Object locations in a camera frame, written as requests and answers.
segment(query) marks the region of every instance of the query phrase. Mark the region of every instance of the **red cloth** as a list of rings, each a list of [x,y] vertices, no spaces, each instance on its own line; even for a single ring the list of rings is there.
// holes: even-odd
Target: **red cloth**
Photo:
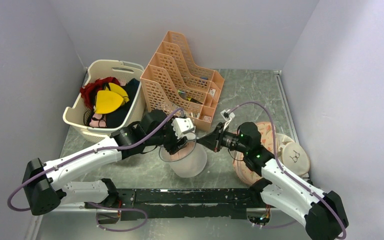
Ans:
[[[113,76],[109,76],[103,79],[98,79],[95,82],[88,83],[86,86],[80,88],[80,95],[84,101],[84,105],[89,109],[94,109],[95,97],[98,91],[104,90],[104,84],[113,83],[120,86],[119,80]]]

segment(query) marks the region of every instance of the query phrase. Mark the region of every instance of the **white plastic basket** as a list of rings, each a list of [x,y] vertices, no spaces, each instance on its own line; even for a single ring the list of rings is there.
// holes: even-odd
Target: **white plastic basket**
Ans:
[[[84,85],[93,83],[97,79],[104,79],[107,77],[115,77],[120,82],[127,83],[135,78],[141,80],[144,67],[128,62],[118,60],[97,60],[94,61],[87,69],[89,78]],[[130,110],[124,122],[117,128],[99,128],[84,125],[84,114],[88,110],[81,95],[79,94],[74,102],[73,107],[66,107],[62,116],[65,123],[73,126],[84,138],[93,143],[98,143],[106,136],[119,128],[129,125],[132,122],[140,121],[146,107],[145,97],[142,92],[142,83],[139,84],[136,96],[133,100]]]

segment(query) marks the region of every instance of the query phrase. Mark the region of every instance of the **gray marble tabletop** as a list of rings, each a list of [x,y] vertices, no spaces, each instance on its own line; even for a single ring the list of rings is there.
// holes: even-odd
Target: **gray marble tabletop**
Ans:
[[[220,112],[247,102],[257,101],[265,105],[271,112],[277,133],[292,136],[291,124],[285,110],[279,83],[272,70],[235,70],[219,69],[225,82],[221,92],[212,128],[222,122]],[[235,111],[236,117],[229,125],[231,131],[236,130],[243,122],[269,121],[266,113],[257,105],[248,104]],[[93,145],[86,141],[76,130],[70,127],[65,140],[61,157],[73,154]],[[119,162],[104,165],[77,179],[81,182],[97,181],[110,178],[117,188],[246,188],[237,177],[232,158],[229,153],[207,151],[207,164],[204,170],[195,177],[178,177],[170,166],[159,158],[159,149],[131,156]]]

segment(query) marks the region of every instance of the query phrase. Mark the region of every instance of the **transparent plastic container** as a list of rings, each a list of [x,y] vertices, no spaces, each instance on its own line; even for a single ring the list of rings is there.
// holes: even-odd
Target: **transparent plastic container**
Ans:
[[[200,174],[207,164],[207,153],[201,144],[188,142],[186,147],[170,155],[163,147],[159,157],[168,163],[171,169],[181,178],[192,178]]]

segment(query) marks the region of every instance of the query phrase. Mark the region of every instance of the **white wall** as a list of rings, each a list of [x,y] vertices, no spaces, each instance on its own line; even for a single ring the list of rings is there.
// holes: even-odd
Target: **white wall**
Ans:
[[[320,0],[282,81],[316,185],[350,240],[384,240],[384,0]]]
[[[10,210],[7,197],[28,161],[59,157],[68,130],[62,114],[83,76],[47,0],[0,0],[0,240],[24,239],[32,214]],[[28,207],[23,191],[14,204]]]
[[[168,30],[207,68],[281,69],[319,0],[51,0],[85,66],[146,66]]]

